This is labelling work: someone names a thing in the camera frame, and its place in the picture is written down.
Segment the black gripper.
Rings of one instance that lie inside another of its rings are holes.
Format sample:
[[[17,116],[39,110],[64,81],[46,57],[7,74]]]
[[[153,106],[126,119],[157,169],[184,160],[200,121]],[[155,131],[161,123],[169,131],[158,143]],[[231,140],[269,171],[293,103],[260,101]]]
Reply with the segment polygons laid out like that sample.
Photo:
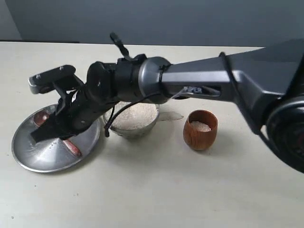
[[[116,103],[114,86],[115,63],[95,62],[90,65],[86,83],[72,95],[60,96],[55,114],[39,111],[33,122],[37,127],[30,133],[34,142],[67,139],[86,131],[92,123]]]

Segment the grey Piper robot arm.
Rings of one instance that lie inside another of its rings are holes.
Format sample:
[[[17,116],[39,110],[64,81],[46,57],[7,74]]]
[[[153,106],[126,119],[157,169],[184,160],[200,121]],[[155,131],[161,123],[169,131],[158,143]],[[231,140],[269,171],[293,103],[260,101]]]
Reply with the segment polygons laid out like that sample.
[[[34,94],[56,90],[55,111],[31,133],[35,142],[68,139],[86,131],[118,102],[163,104],[199,98],[237,105],[251,131],[277,158],[304,170],[304,41],[292,39],[253,51],[171,64],[163,57],[135,57],[119,37],[116,63],[94,62],[86,82],[64,65],[29,78]]]

